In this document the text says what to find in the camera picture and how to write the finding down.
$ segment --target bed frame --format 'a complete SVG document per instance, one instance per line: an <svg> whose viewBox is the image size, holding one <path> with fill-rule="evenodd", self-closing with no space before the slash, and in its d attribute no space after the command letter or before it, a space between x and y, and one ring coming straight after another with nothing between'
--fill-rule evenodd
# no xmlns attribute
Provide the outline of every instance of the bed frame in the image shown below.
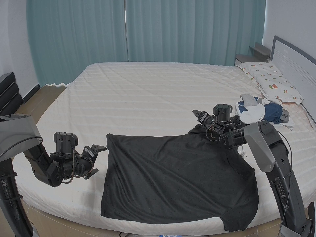
<svg viewBox="0 0 316 237"><path fill-rule="evenodd" d="M303 50L274 36L270 60L304 97L302 105L316 120L316 59Z"/></svg>

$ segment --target tiled floor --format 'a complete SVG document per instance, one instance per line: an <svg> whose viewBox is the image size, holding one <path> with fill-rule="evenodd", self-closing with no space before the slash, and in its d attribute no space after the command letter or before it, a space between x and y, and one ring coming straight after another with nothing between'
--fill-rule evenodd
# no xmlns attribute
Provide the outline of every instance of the tiled floor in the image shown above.
<svg viewBox="0 0 316 237"><path fill-rule="evenodd" d="M44 86L23 104L17 113L31 114L37 123L45 110L63 92L65 86ZM23 203L28 218L33 222L41 237L119 237L119 232L93 228L62 219ZM212 235L212 237L277 237L280 219L234 233ZM14 234L0 210L0 237Z"/></svg>

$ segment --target white patterned pillow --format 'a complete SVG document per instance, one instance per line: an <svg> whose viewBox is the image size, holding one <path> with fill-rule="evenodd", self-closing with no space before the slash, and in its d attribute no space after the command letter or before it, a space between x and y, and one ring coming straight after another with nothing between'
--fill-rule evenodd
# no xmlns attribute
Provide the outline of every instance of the white patterned pillow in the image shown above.
<svg viewBox="0 0 316 237"><path fill-rule="evenodd" d="M303 97L280 70L271 62L245 62L237 65L253 80L267 98L278 98L282 102L301 103Z"/></svg>

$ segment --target white wall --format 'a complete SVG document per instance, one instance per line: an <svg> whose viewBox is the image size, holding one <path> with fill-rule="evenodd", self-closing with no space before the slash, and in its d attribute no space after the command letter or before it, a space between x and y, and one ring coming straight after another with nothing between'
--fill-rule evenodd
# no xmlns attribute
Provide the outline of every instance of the white wall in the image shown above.
<svg viewBox="0 0 316 237"><path fill-rule="evenodd" d="M316 58L316 0L266 0L262 44L272 49L274 35Z"/></svg>
<svg viewBox="0 0 316 237"><path fill-rule="evenodd" d="M14 72L22 97L37 84L26 26L26 0L0 0L0 75Z"/></svg>

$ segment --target teal curtain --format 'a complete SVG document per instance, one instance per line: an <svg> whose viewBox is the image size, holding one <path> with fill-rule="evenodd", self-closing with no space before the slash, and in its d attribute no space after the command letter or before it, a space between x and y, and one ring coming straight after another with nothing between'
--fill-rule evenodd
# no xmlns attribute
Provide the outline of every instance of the teal curtain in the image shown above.
<svg viewBox="0 0 316 237"><path fill-rule="evenodd" d="M129 61L232 66L262 42L265 0L126 0Z"/></svg>
<svg viewBox="0 0 316 237"><path fill-rule="evenodd" d="M27 0L39 84L70 83L96 62L127 61L124 0Z"/></svg>

